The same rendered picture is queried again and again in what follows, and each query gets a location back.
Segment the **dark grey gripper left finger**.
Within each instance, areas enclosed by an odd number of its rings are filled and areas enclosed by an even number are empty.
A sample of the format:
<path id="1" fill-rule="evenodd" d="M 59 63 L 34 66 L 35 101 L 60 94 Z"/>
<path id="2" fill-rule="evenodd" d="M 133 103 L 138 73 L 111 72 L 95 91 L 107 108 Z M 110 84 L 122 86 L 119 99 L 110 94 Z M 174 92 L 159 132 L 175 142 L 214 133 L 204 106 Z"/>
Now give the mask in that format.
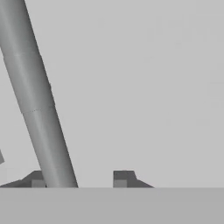
<path id="1" fill-rule="evenodd" d="M 42 171 L 33 171 L 22 179 L 1 185 L 2 188 L 46 188 Z"/>

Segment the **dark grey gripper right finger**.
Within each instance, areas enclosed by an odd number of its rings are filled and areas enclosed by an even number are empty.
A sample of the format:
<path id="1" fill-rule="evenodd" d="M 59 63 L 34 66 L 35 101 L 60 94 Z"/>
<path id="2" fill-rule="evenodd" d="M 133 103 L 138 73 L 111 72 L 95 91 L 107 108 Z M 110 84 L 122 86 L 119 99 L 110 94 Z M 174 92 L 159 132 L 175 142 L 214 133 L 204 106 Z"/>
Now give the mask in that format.
<path id="1" fill-rule="evenodd" d="M 142 180 L 138 179 L 134 171 L 113 171 L 114 188 L 152 188 Z"/>

